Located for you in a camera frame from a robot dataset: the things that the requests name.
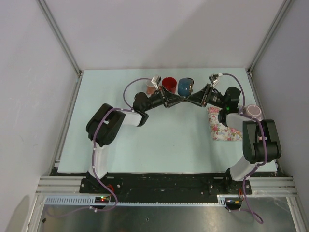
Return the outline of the red mug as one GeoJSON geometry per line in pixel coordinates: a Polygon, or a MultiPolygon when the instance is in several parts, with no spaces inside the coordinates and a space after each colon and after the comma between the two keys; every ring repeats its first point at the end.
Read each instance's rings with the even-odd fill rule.
{"type": "Polygon", "coordinates": [[[169,92],[175,94],[177,88],[177,80],[173,77],[166,77],[162,80],[162,86],[164,86],[169,92]]]}

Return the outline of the blue mug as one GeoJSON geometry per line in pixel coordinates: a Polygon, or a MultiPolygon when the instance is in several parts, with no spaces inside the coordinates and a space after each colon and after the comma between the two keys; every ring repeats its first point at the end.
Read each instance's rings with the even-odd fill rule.
{"type": "Polygon", "coordinates": [[[188,97],[193,91],[194,80],[192,78],[182,78],[178,82],[177,93],[182,97],[188,97]]]}

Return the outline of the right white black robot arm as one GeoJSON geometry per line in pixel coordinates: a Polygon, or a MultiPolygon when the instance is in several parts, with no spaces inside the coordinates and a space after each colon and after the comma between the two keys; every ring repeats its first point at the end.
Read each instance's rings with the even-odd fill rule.
{"type": "Polygon", "coordinates": [[[239,98],[243,95],[241,87],[229,87],[225,94],[221,94],[207,84],[202,90],[186,97],[188,102],[200,107],[207,104],[219,107],[219,123],[242,133],[242,157],[227,169],[221,180],[215,179],[209,183],[210,194],[236,194],[240,188],[243,188],[243,193],[248,193],[247,179],[258,168],[281,156],[281,145],[274,120],[259,120],[241,113],[239,98]]]}

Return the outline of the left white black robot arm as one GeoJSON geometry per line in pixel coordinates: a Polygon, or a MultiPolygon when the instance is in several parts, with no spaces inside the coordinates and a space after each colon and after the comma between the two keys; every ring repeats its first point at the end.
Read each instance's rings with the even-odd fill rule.
{"type": "Polygon", "coordinates": [[[161,105],[170,108],[186,100],[186,96],[160,86],[150,96],[144,92],[137,93],[133,105],[128,109],[103,104],[86,126],[88,138],[92,142],[91,166],[88,170],[91,189],[97,193],[111,191],[104,179],[107,174],[104,159],[108,153],[107,146],[114,141],[122,125],[141,127],[149,118],[147,111],[161,105]]]}

